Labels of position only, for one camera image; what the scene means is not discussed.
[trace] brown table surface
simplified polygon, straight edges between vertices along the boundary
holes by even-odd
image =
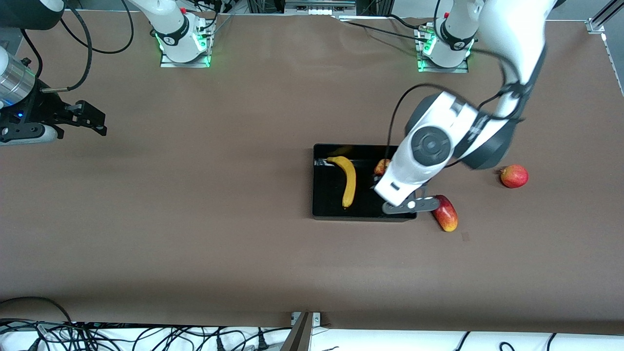
[[[127,40],[125,13],[82,14],[95,47]],[[460,216],[444,233],[429,214],[312,219],[311,148],[383,144],[418,82],[479,102],[500,86],[495,60],[420,73],[409,39],[326,16],[238,16],[211,68],[161,69],[145,16],[133,17],[132,46],[94,54],[86,83],[62,94],[104,111],[108,136],[67,127],[62,141],[0,149],[0,297],[52,297],[75,320],[111,322],[277,325],[308,309],[334,327],[624,327],[624,99],[582,22],[547,24],[548,57],[501,163],[530,182],[444,170],[431,190]],[[60,25],[31,37],[44,81],[78,80],[86,50]],[[405,100],[395,143],[432,93]],[[2,312],[62,317],[42,304]]]

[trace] yellow banana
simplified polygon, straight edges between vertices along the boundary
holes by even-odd
[[[327,162],[337,164],[347,177],[347,186],[344,188],[343,194],[343,207],[346,209],[351,206],[353,197],[355,197],[355,167],[353,167],[353,162],[345,156],[328,157]]]

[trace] apple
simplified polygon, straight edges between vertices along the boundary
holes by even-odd
[[[380,177],[383,176],[384,173],[386,173],[386,169],[388,168],[389,164],[390,164],[389,159],[381,159],[379,162],[377,162],[377,165],[375,166],[375,171],[374,171],[375,175],[380,176]]]
[[[501,170],[500,181],[508,188],[519,188],[529,181],[529,172],[519,164],[512,164]]]
[[[440,206],[432,211],[433,216],[445,232],[452,232],[457,229],[459,223],[455,207],[444,195],[436,195],[435,198],[440,202]]]

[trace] silver cylinder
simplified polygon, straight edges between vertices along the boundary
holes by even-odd
[[[0,108],[22,101],[35,85],[35,75],[13,55],[0,47],[0,55],[8,57],[6,68],[0,76]]]

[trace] black tray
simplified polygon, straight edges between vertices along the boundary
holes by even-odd
[[[392,158],[396,146],[390,147]],[[387,215],[381,210],[385,200],[373,190],[373,170],[384,158],[384,145],[314,145],[314,181],[312,189],[312,216],[320,220],[367,220],[378,222],[404,222],[416,214]],[[344,172],[328,164],[327,157],[345,156],[355,166],[356,190],[353,205],[343,208],[346,185]]]

